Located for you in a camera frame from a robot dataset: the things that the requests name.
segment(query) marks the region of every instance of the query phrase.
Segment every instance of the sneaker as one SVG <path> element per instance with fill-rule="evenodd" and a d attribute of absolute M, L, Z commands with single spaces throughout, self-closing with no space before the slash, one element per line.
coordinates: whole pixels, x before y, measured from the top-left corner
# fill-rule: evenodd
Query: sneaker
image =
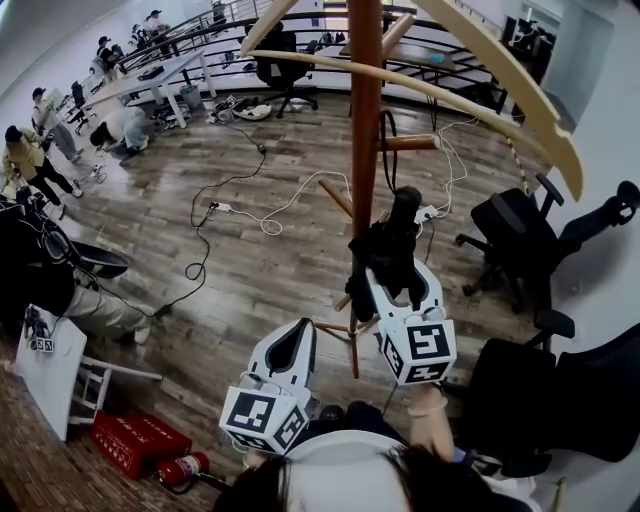
<path fill-rule="evenodd" d="M 149 137 L 145 137 L 142 145 L 138 147 L 138 151 L 144 151 L 147 147 L 149 147 Z"/>
<path fill-rule="evenodd" d="M 144 345 L 149 339 L 149 334 L 151 334 L 151 325 L 147 327 L 142 327 L 141 329 L 136 329 L 133 333 L 133 340 L 138 345 Z"/>
<path fill-rule="evenodd" d="M 64 217 L 64 212 L 66 211 L 66 209 L 67 209 L 67 205 L 65 205 L 65 204 L 61 204 L 60 206 L 56 206 L 53 209 L 53 215 L 55 217 L 57 217 L 58 220 L 62 220 L 62 217 Z"/>

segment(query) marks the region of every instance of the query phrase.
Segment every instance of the office chair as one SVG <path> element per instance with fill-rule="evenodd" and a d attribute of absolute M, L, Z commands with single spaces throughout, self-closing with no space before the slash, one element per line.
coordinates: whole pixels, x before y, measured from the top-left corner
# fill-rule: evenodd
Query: office chair
<path fill-rule="evenodd" d="M 284 32 L 283 28 L 282 22 L 278 22 L 256 49 L 281 52 L 297 51 L 295 32 Z M 246 29 L 248 33 L 251 27 L 246 27 Z M 304 50 L 304 53 L 314 53 L 317 46 L 317 41 L 311 41 Z M 307 95 L 310 92 L 315 92 L 314 87 L 294 88 L 296 80 L 299 80 L 309 71 L 315 69 L 314 64 L 286 59 L 270 59 L 267 57 L 256 57 L 256 62 L 258 64 L 256 72 L 258 78 L 272 89 L 284 90 L 284 92 L 270 96 L 264 100 L 268 103 L 271 100 L 284 98 L 280 111 L 278 112 L 278 119 L 282 119 L 282 112 L 284 112 L 284 109 L 293 98 L 298 98 L 310 103 L 313 110 L 318 109 L 318 103 Z"/>
<path fill-rule="evenodd" d="M 463 287 L 464 294 L 474 294 L 489 279 L 504 272 L 515 297 L 512 309 L 516 314 L 523 309 L 518 278 L 534 292 L 537 309 L 548 309 L 550 277 L 560 262 L 608 226 L 629 222 L 640 206 L 638 187 L 623 181 L 615 196 L 600 208 L 569 222 L 557 237 L 546 217 L 553 202 L 562 206 L 564 199 L 545 176 L 538 174 L 536 178 L 547 190 L 540 210 L 533 196 L 527 197 L 520 189 L 494 194 L 471 210 L 473 222 L 487 242 L 463 234 L 456 237 L 457 245 L 468 243 L 483 251 L 488 264 L 475 284 Z"/>
<path fill-rule="evenodd" d="M 640 434 L 640 324 L 601 347 L 561 354 L 557 366 L 536 346 L 552 334 L 572 338 L 573 321 L 549 310 L 536 327 L 524 345 L 489 340 L 468 388 L 445 383 L 463 400 L 456 445 L 498 459 L 514 478 L 544 472 L 554 448 L 624 459 Z"/>

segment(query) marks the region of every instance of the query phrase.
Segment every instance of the white pants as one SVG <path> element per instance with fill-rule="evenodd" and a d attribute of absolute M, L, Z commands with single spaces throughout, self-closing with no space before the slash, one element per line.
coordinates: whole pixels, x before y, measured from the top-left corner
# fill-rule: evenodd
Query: white pants
<path fill-rule="evenodd" d="M 147 139 L 147 136 L 142 131 L 146 122 L 144 110 L 138 107 L 135 107 L 135 109 L 136 112 L 124 126 L 124 141 L 130 149 L 138 149 Z"/>
<path fill-rule="evenodd" d="M 152 311 L 131 301 L 135 307 L 151 314 Z M 125 333 L 148 327 L 151 319 L 140 311 L 127 306 L 107 292 L 94 292 L 81 286 L 76 290 L 64 313 L 82 330 L 99 336 L 117 339 Z"/>

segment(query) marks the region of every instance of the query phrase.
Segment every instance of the red box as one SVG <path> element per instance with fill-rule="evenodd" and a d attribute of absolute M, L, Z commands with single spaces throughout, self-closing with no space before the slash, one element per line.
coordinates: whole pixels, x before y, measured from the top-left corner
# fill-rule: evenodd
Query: red box
<path fill-rule="evenodd" d="M 103 411 L 96 415 L 91 440 L 133 480 L 148 464 L 186 455 L 192 443 L 150 414 L 112 416 Z"/>

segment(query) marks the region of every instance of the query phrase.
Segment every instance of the yellow jacket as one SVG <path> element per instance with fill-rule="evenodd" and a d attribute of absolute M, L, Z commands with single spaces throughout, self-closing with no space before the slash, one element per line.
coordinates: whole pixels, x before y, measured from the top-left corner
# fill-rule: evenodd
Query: yellow jacket
<path fill-rule="evenodd" d="M 15 177 L 15 170 L 11 167 L 13 164 L 20 171 L 22 177 L 29 181 L 36 177 L 36 167 L 42 167 L 45 158 L 44 151 L 33 144 L 42 142 L 45 138 L 27 128 L 20 128 L 20 131 L 22 132 L 20 142 L 5 146 L 2 166 L 6 179 L 10 180 Z"/>

